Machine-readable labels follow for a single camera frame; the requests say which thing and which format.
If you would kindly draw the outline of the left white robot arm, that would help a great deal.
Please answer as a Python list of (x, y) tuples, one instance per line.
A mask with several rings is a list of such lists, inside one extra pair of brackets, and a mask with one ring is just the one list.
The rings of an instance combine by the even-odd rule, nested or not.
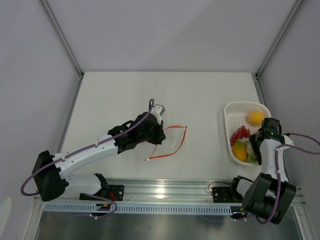
[(160, 145), (165, 138), (162, 115), (144, 112), (82, 148), (55, 155), (43, 151), (32, 170), (40, 198), (49, 202), (76, 194), (80, 200), (112, 199), (112, 188), (103, 174), (81, 176), (74, 172), (97, 160), (132, 150), (141, 143)]

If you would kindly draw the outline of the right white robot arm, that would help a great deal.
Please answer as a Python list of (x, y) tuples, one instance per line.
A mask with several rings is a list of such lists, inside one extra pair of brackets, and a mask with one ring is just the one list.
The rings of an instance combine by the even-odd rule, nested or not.
[(281, 132), (280, 121), (265, 118), (256, 134), (249, 137), (261, 173), (255, 180), (235, 177), (228, 189), (234, 202), (241, 201), (246, 214), (260, 224), (279, 224), (296, 195), (284, 167), (284, 150), (294, 146), (293, 140)]

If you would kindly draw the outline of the red grape bunch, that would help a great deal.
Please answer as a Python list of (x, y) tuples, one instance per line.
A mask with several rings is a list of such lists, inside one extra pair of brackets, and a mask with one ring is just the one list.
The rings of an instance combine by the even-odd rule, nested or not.
[(246, 128), (244, 125), (242, 125), (231, 134), (231, 137), (229, 138), (230, 145), (233, 146), (237, 141), (240, 141), (242, 139), (247, 139), (250, 137), (250, 135), (251, 135), (251, 131), (248, 128)]

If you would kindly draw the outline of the clear zip top bag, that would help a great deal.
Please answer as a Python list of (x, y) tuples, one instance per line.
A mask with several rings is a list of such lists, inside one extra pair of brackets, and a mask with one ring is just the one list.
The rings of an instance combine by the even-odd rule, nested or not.
[(151, 155), (144, 161), (149, 162), (172, 157), (183, 146), (187, 135), (187, 129), (187, 126), (182, 125), (171, 125), (166, 127), (164, 129), (164, 133), (167, 134), (166, 140), (164, 140), (162, 144), (156, 145)]

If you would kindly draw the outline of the white cauliflower with leaves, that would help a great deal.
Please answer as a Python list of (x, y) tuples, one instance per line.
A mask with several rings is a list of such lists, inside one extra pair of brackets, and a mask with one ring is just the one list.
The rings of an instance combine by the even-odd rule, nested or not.
[(246, 162), (247, 163), (250, 163), (250, 164), (257, 164), (258, 163), (258, 160), (256, 158), (256, 155), (254, 153), (254, 150), (253, 150), (253, 147), (250, 143), (249, 140), (247, 140), (245, 143), (244, 143), (245, 147), (246, 147), (246, 153), (247, 153), (247, 158), (246, 158)]

